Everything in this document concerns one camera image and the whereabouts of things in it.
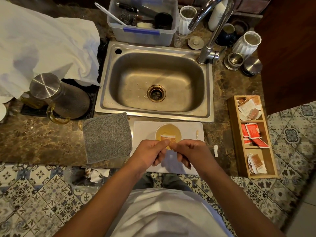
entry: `sink drain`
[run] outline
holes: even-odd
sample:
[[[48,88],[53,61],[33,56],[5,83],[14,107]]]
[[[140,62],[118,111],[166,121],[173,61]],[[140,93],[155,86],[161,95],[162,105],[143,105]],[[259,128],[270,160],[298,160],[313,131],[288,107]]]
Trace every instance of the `sink drain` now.
[[[153,85],[149,87],[147,96],[153,102],[161,102],[166,97],[166,90],[160,85]]]

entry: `gray pants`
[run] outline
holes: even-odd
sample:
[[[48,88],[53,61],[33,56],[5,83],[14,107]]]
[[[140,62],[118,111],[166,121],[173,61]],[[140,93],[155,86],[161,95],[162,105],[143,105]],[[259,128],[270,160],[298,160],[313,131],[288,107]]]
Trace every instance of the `gray pants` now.
[[[150,174],[146,172],[143,177],[134,185],[133,190],[153,188],[154,181]],[[163,174],[162,187],[181,191],[192,191],[176,174]]]

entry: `gray towel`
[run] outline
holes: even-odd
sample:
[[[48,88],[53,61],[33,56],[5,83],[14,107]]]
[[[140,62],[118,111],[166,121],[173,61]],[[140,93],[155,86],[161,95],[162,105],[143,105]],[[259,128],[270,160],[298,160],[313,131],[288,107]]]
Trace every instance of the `gray towel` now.
[[[132,134],[126,112],[87,119],[82,125],[87,164],[129,155]]]

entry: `yellow glass handle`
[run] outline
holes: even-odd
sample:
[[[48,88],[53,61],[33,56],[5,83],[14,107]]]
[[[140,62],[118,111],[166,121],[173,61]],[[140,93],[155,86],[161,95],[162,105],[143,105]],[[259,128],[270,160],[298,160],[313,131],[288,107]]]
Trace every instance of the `yellow glass handle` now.
[[[67,118],[65,119],[65,121],[59,121],[59,120],[57,120],[57,119],[54,117],[54,113],[53,113],[54,107],[55,107],[55,105],[49,105],[49,106],[47,107],[47,110],[46,110],[47,117],[50,119],[50,121],[52,121],[53,123],[58,124],[58,125],[67,124],[67,123],[70,121],[70,118],[69,118],[69,117],[67,117]]]

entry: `wooden organizer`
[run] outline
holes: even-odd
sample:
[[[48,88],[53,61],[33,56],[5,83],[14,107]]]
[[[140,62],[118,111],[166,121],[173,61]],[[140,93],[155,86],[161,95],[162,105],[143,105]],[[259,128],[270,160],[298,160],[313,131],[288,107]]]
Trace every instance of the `wooden organizer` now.
[[[244,177],[258,179],[258,178],[276,178],[277,169],[274,161],[274,156],[272,152],[272,148],[260,148],[258,146],[253,145],[252,143],[245,145],[244,138],[242,135],[241,124],[246,123],[256,123],[259,127],[260,135],[262,136],[262,140],[271,146],[271,141],[269,137],[268,127],[265,120],[264,112],[261,110],[262,115],[257,120],[250,121],[242,121],[239,118],[239,110],[237,101],[240,99],[244,99],[248,96],[233,96],[227,100],[227,106],[230,115],[230,123],[233,131],[233,138],[235,144],[235,152],[237,157],[237,166],[239,170],[239,174]],[[247,162],[247,154],[258,154],[260,159],[264,161],[265,167],[267,169],[267,174],[252,174],[249,171],[248,162]]]

